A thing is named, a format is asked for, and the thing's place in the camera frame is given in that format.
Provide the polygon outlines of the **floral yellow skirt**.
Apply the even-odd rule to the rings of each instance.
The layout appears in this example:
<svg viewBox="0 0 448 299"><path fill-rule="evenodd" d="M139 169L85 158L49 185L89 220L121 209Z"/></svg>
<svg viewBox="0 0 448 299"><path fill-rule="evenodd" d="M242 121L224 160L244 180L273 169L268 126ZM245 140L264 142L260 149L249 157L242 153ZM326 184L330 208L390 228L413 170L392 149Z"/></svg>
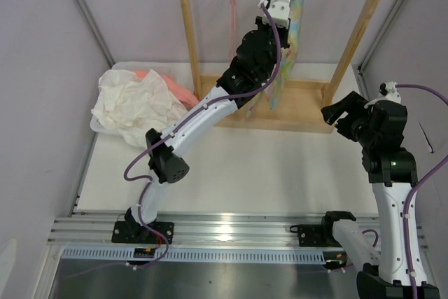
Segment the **floral yellow skirt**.
<svg viewBox="0 0 448 299"><path fill-rule="evenodd" d="M290 29L288 33L290 47L282 51L280 70L273 83L249 102L245 120L248 120L255 113L263 98L267 100L271 110L277 107L298 56L303 8L304 0L290 0Z"/></svg>

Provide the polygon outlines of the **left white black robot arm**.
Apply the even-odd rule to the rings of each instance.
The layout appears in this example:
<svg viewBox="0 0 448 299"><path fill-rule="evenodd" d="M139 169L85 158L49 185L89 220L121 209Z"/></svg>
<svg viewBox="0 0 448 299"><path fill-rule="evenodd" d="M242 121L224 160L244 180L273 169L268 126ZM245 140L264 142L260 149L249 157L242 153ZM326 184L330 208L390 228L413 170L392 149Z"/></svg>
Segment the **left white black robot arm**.
<svg viewBox="0 0 448 299"><path fill-rule="evenodd" d="M229 68L206 97L180 120L165 130L146 133L149 156L147 185L138 202L125 214L127 234L138 243L146 242L154 229L162 192L189 171L183 154L217 122L239 110L270 85L280 70L281 51L289 47L289 19L255 19L257 28L247 33Z"/></svg>

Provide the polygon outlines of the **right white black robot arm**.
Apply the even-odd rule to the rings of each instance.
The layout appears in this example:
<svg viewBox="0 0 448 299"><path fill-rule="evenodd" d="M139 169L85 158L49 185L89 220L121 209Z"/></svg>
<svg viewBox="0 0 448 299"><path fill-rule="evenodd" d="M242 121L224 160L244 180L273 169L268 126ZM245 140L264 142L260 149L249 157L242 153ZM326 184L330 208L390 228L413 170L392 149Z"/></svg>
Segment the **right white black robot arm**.
<svg viewBox="0 0 448 299"><path fill-rule="evenodd" d="M362 164L379 215L380 249L369 243L348 211L329 211L320 238L346 251L357 271L360 298L439 298L421 262L415 196L414 156L403 146L407 108L397 93L369 102L357 92L322 108L324 121L362 147Z"/></svg>

